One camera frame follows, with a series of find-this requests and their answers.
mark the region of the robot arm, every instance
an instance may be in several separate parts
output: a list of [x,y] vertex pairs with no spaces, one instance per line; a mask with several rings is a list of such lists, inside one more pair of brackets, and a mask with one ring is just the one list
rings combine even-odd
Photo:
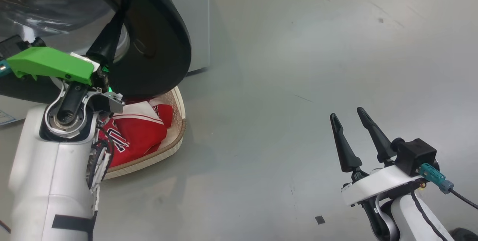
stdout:
[[[372,137],[377,159],[384,163],[384,168],[370,175],[360,169],[362,161],[350,148],[337,116],[331,114],[340,166],[343,172],[352,172],[352,182],[341,190],[345,203],[363,207],[372,231],[380,241],[452,241],[433,212],[414,193],[429,181],[420,175],[424,164],[439,169],[435,160],[437,151],[421,139],[408,143],[396,139],[391,143],[363,108],[357,108],[357,112]],[[381,205],[380,201],[386,199],[389,201]]]
[[128,5],[117,11],[86,56],[65,54],[13,36],[0,43],[19,78],[61,78],[48,106],[31,109],[14,159],[9,187],[15,195],[11,240],[92,240],[99,184],[113,156],[101,127],[121,113],[122,95],[109,91],[108,73]]

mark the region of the white stripe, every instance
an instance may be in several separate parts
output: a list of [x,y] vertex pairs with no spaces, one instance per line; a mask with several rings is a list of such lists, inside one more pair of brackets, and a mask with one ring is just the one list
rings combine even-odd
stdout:
[[113,119],[120,118],[122,116],[139,116],[139,117],[145,117],[145,118],[153,119],[155,121],[158,120],[159,122],[162,122],[162,119],[160,117],[158,117],[156,114],[154,115],[154,117],[151,117],[151,116],[148,116],[148,115],[140,115],[140,114],[131,114],[131,115],[120,114],[120,115],[114,115]]
[[156,120],[156,119],[153,119],[153,118],[149,118],[149,117],[144,117],[144,116],[139,116],[139,115],[121,115],[121,116],[113,116],[113,119],[115,120],[118,120],[118,119],[139,119],[139,120],[147,120],[149,122],[155,122],[155,123],[159,123],[159,124],[163,124],[164,123],[160,120]]
[[98,204],[99,204],[99,185],[96,188],[96,200],[94,201],[94,210],[98,211]]

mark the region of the black cable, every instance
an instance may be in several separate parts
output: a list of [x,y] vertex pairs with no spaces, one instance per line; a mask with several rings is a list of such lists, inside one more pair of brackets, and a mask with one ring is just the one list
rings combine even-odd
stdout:
[[106,165],[106,170],[103,173],[103,176],[101,177],[101,181],[103,181],[103,179],[106,176],[106,173],[108,172],[109,166],[111,166],[111,162],[113,161],[113,157],[115,155],[115,143],[113,139],[109,136],[108,132],[106,132],[106,130],[103,127],[97,127],[97,129],[103,132],[103,134],[108,138],[109,144],[110,144],[110,147],[109,149],[107,149],[107,151],[109,151],[109,154],[111,154],[111,157],[109,158],[108,164]]
[[99,148],[95,148],[96,154],[94,156],[94,161],[90,165],[90,171],[89,171],[90,174],[89,174],[89,177],[88,177],[88,188],[90,188],[90,189],[91,189],[91,186],[93,186],[94,171],[96,170],[96,166],[98,165],[99,156],[101,155],[101,151],[104,148],[109,149],[109,143],[106,140],[99,140],[93,146],[97,146],[98,144],[101,144],[101,145],[99,146]]
[[466,204],[474,207],[475,209],[478,209],[478,205],[471,202],[470,200],[466,199],[465,197],[463,197],[461,194],[455,192],[453,189],[449,189],[449,192],[451,192],[452,194],[454,194],[456,197],[460,198],[461,200],[463,200]]
[[5,231],[7,231],[9,234],[12,233],[12,229],[10,229],[10,227],[7,226],[7,224],[5,224],[5,222],[1,221],[0,220],[0,225],[3,227],[3,229],[5,229]]
[[433,232],[443,241],[447,241],[447,238],[445,238],[445,236],[443,236],[443,234],[440,233],[440,231],[435,227],[432,221],[430,221],[430,219],[427,217],[427,215],[422,209],[422,205],[420,205],[420,202],[418,201],[417,196],[415,195],[413,190],[410,192],[410,195],[412,196],[413,202],[415,202],[415,205],[417,206],[418,211],[420,211],[420,213],[422,214],[423,219],[428,223],[428,225],[430,225],[430,227],[432,227]]

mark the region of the basket rim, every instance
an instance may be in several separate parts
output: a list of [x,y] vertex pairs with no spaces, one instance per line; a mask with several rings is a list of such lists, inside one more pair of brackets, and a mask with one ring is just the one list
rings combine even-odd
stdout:
[[171,144],[169,144],[169,145],[167,145],[166,147],[163,147],[163,148],[161,148],[161,149],[155,151],[154,153],[148,154],[148,155],[146,155],[146,156],[144,156],[144,157],[138,158],[138,159],[133,160],[133,161],[128,162],[128,163],[124,163],[124,164],[119,165],[119,166],[114,166],[114,167],[108,169],[107,173],[113,173],[113,172],[118,171],[118,170],[122,170],[122,169],[125,169],[125,168],[129,168],[130,166],[137,165],[137,164],[139,164],[139,163],[142,163],[142,162],[144,162],[144,161],[147,161],[147,160],[149,160],[149,159],[151,159],[151,158],[154,158],[154,157],[158,156],[159,154],[162,154],[162,153],[168,151],[169,149],[173,148],[174,146],[176,146],[176,144],[179,143],[179,141],[183,138],[185,131],[186,131],[186,119],[183,119],[183,120],[181,121],[181,130],[179,131],[179,134],[178,134],[178,136],[176,137],[176,139],[174,139],[174,141],[173,141]]
[[185,119],[186,110],[184,108],[183,96],[181,95],[181,91],[179,90],[179,87],[178,86],[174,87],[174,89],[172,89],[171,92],[173,93],[181,118]]

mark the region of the washing machine door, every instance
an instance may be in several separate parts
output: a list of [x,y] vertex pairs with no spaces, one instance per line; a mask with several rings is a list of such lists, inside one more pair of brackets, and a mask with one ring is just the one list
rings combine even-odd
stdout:
[[[41,37],[47,46],[85,54],[121,0],[0,0],[0,38]],[[109,81],[127,103],[156,97],[186,75],[191,44],[171,0],[130,0]],[[51,103],[59,90],[48,77],[0,78],[0,94]]]

